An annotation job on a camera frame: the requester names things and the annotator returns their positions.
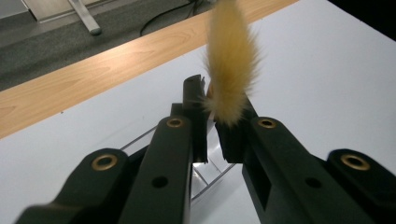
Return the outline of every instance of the screw hole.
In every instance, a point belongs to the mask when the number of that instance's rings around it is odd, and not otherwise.
[[[181,119],[169,119],[166,124],[171,128],[179,128],[183,125],[183,121]]]
[[[259,125],[264,127],[264,128],[268,128],[268,129],[272,129],[276,127],[276,123],[273,122],[270,119],[261,119],[259,120]]]
[[[309,187],[314,188],[314,189],[320,189],[320,188],[321,188],[321,183],[320,183],[320,181],[318,181],[316,178],[313,178],[313,177],[308,177],[308,178],[305,180],[305,183],[306,183]]]
[[[370,164],[366,160],[352,154],[342,155],[341,162],[355,170],[367,171],[370,169]]]
[[[168,185],[168,178],[166,178],[165,176],[155,177],[152,180],[151,184],[154,188],[161,189],[161,188],[165,187],[166,185]]]
[[[95,171],[108,170],[117,164],[117,157],[111,154],[101,155],[92,162],[92,169]]]

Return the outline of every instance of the gray floor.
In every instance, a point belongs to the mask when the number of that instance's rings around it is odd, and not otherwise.
[[[102,28],[92,36],[74,13],[37,22],[29,13],[0,20],[0,91],[136,39],[141,28],[166,10],[188,0],[114,0],[89,11]],[[167,13],[147,27],[144,35],[185,20],[193,4]],[[212,7],[206,0],[201,13]]]

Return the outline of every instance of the metal bracket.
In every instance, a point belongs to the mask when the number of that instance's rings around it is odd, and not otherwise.
[[[81,0],[68,0],[73,9],[77,12],[84,25],[90,31],[91,35],[99,35],[102,33],[102,29],[95,21],[93,16],[90,14],[88,9],[82,4]]]

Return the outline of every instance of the beige fur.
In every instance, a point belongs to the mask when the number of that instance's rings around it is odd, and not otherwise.
[[[257,61],[254,38],[242,12],[234,0],[219,0],[212,11],[208,37],[211,83],[205,101],[217,122],[231,127],[241,119]]]

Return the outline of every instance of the black cable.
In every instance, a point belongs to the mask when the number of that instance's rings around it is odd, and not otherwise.
[[[191,13],[192,13],[192,16],[194,16],[195,13],[196,13],[196,10],[198,9],[198,7],[204,2],[204,0],[201,0],[201,4],[198,6],[198,2],[199,2],[199,1],[200,1],[200,0],[190,0],[190,2],[187,3],[187,4],[184,4],[184,5],[180,6],[180,7],[172,8],[172,9],[170,9],[170,10],[167,10],[167,11],[165,11],[165,12],[163,12],[163,13],[158,14],[157,16],[153,17],[151,20],[149,20],[148,22],[146,22],[146,24],[142,27],[142,29],[140,29],[140,36],[143,36],[143,32],[146,30],[146,28],[147,28],[150,24],[152,24],[155,20],[157,20],[158,18],[160,18],[161,16],[163,16],[163,15],[165,15],[165,14],[167,14],[167,13],[176,11],[176,10],[178,10],[178,9],[181,9],[181,8],[183,8],[183,7],[187,7],[187,6],[191,5],[191,4],[194,4],[194,6],[192,7],[192,9],[190,10],[189,14],[187,15],[187,18],[190,16]]]

